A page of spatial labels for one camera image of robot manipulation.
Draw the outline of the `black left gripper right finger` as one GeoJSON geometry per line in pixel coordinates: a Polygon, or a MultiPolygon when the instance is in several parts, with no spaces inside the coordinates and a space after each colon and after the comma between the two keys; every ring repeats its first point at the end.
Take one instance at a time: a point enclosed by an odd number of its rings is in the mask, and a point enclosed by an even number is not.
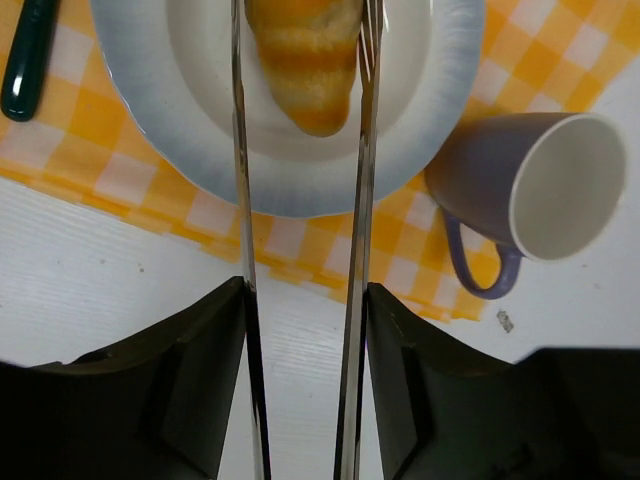
{"type": "Polygon", "coordinates": [[[367,350],[387,479],[635,479],[639,353],[482,353],[368,287],[367,350]]]}

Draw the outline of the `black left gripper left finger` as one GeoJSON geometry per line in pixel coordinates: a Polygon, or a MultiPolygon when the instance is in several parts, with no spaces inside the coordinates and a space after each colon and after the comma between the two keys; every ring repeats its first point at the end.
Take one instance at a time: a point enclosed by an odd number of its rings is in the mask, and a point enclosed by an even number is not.
{"type": "Polygon", "coordinates": [[[231,278],[70,363],[1,366],[5,479],[213,479],[245,326],[231,278]]]}

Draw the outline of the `striped croissant bread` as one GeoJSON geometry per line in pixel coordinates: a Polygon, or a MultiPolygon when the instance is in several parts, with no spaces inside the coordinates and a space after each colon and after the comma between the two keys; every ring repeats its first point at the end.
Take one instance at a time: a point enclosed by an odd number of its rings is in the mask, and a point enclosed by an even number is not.
{"type": "Polygon", "coordinates": [[[278,107],[308,135],[338,133],[349,116],[363,3],[254,0],[244,6],[278,107]]]}

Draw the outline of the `metal tongs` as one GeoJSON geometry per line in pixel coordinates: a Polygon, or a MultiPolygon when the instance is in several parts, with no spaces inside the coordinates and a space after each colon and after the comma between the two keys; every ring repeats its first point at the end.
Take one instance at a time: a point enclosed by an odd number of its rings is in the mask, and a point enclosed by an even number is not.
{"type": "MultiPolygon", "coordinates": [[[[271,461],[252,235],[249,160],[241,68],[241,8],[237,0],[232,0],[230,5],[233,139],[236,190],[241,212],[243,307],[251,390],[254,466],[256,478],[268,479],[271,476],[271,461]]],[[[358,170],[333,470],[333,476],[336,479],[356,479],[360,471],[363,372],[368,321],[367,288],[383,27],[383,3],[365,2],[358,44],[363,92],[360,106],[358,170]]]]}

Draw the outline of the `purple mug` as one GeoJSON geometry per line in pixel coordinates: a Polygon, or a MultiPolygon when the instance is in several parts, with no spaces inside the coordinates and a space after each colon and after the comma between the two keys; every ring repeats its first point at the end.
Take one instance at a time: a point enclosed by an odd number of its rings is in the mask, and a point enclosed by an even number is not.
{"type": "Polygon", "coordinates": [[[426,169],[454,271],[472,295],[507,295],[521,261],[557,262],[589,246],[610,222],[628,173],[620,129],[594,113],[486,117],[455,131],[426,169]],[[500,259],[482,287],[465,256],[462,227],[491,240],[500,259]]]}

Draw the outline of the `white blue-rimmed plate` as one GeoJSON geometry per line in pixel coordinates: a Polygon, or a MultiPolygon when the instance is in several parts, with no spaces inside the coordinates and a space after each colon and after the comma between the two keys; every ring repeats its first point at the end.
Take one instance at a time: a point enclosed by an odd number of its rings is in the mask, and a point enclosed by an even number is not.
{"type": "MultiPolygon", "coordinates": [[[[186,179],[235,202],[231,9],[226,1],[95,1],[111,79],[137,126],[186,179]]],[[[381,45],[376,199],[436,155],[463,114],[482,49],[481,1],[388,1],[381,45]]],[[[304,134],[272,99],[241,31],[252,208],[309,218],[354,206],[361,88],[344,128],[304,134]]]]}

